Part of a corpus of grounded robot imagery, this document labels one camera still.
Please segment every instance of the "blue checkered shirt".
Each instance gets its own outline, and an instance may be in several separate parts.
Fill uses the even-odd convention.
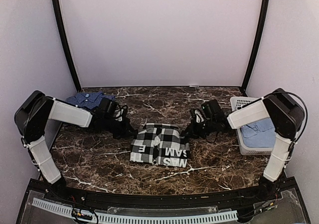
[[[67,98],[65,101],[71,105],[78,107],[86,107],[90,110],[99,106],[102,98],[108,98],[114,100],[115,96],[108,96],[103,94],[102,91],[95,93],[77,93],[75,96]]]

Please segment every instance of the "white cable tray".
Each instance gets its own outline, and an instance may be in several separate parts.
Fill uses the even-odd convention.
[[[72,218],[72,207],[66,204],[52,203],[46,200],[33,198],[33,206],[67,218]],[[99,224],[217,224],[229,221],[236,221],[237,211],[229,211],[215,214],[188,217],[132,217],[111,215],[95,211],[99,217]],[[82,211],[83,214],[93,216],[89,211]]]

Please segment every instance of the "plaid shirt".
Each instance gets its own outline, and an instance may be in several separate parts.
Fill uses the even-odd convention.
[[[131,143],[133,162],[186,167],[189,157],[188,138],[170,124],[147,123]]]
[[[100,105],[102,98],[114,100],[115,96],[107,96],[102,91],[96,93],[77,93],[75,96],[67,98],[65,101],[77,107],[86,107],[90,110]]]

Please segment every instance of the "white basket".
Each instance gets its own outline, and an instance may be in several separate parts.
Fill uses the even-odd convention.
[[[252,101],[255,101],[256,99],[257,98],[244,97],[244,96],[232,97],[230,98],[231,108],[233,111],[235,111],[239,107],[249,104]],[[273,151],[273,148],[247,147],[244,144],[243,135],[241,133],[240,128],[236,129],[236,132],[238,137],[239,150],[242,155],[270,155],[271,152]]]

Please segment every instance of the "black frame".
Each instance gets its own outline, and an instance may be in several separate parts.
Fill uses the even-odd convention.
[[[75,86],[77,91],[80,91],[81,90],[81,84],[80,84],[80,81],[79,81],[79,77],[78,77],[78,75],[76,73],[76,69],[75,69],[75,66],[74,66],[74,63],[73,63],[73,59],[72,59],[72,55],[71,55],[68,39],[66,37],[60,3],[59,3],[59,0],[52,0],[52,3],[53,3],[53,9],[54,9],[54,14],[55,14],[56,24],[58,26],[58,30],[59,30],[59,34],[60,34],[60,39],[61,39],[64,55],[65,55],[66,61],[68,63],[68,67],[69,67],[69,70],[70,70],[70,73],[71,73],[71,76],[72,76],[72,80],[73,80],[74,86]]]
[[[292,188],[295,189],[305,216],[305,220],[308,224],[310,224],[310,218],[295,178],[285,178],[282,180],[280,187],[281,191]],[[61,202],[61,200],[59,200],[55,195],[51,194],[50,192],[47,193],[46,190],[48,189],[49,188],[46,183],[30,179],[23,197],[16,224],[20,224],[21,222],[25,203],[30,190],[43,193],[44,198],[46,199]],[[250,197],[256,195],[258,193],[257,186],[233,191],[179,196],[124,195],[86,191],[69,187],[66,187],[66,193],[68,193],[70,196],[72,195],[77,202],[82,205],[105,211],[107,211],[109,207],[140,209],[184,209],[218,206],[219,210],[231,208],[232,210],[237,210],[239,215],[242,215],[253,210],[253,205],[260,202],[256,198],[239,198],[241,196]]]
[[[269,3],[269,0],[262,0],[262,3],[261,3],[260,15],[259,15],[259,20],[258,20],[254,45],[253,45],[253,49],[252,49],[251,54],[250,54],[250,58],[249,58],[246,74],[244,77],[244,81],[243,81],[243,84],[241,85],[241,89],[243,92],[246,92],[251,74],[252,74],[253,69],[254,69],[254,65],[255,65],[256,58],[257,58],[259,45],[260,45],[261,37],[263,35],[264,25],[265,25],[265,21],[266,21],[268,3]]]
[[[256,57],[257,57],[257,53],[258,53],[261,37],[262,37],[262,34],[263,34],[265,20],[266,20],[266,14],[267,14],[267,8],[268,8],[268,2],[269,2],[269,0],[262,0],[259,20],[258,20],[258,25],[257,25],[257,31],[256,31],[256,35],[255,35],[255,40],[254,40],[254,45],[253,45],[253,48],[252,48],[252,51],[251,51],[251,55],[250,55],[250,59],[249,59],[249,62],[248,62],[248,66],[247,66],[247,70],[246,70],[246,74],[245,74],[243,83],[239,87],[244,96],[247,96],[246,95],[246,89],[247,89],[250,77],[252,75],[252,72],[253,72],[253,68],[254,68],[254,65],[255,65],[255,61],[256,61]],[[58,30],[59,30],[59,33],[60,33],[60,38],[61,38],[61,43],[62,43],[62,46],[63,46],[65,58],[66,58],[66,61],[68,63],[68,66],[69,66],[69,70],[70,70],[70,73],[71,73],[75,88],[76,88],[77,91],[80,91],[82,89],[82,87],[81,87],[81,84],[80,84],[80,81],[79,81],[79,77],[78,77],[78,75],[76,73],[76,69],[75,69],[74,62],[73,62],[73,59],[72,59],[72,55],[71,55],[71,52],[70,52],[69,43],[68,43],[68,40],[67,40],[67,37],[66,37],[65,27],[64,27],[63,19],[62,19],[60,3],[59,3],[59,0],[52,0],[52,3],[53,3],[55,19],[56,19],[56,23],[57,23]]]

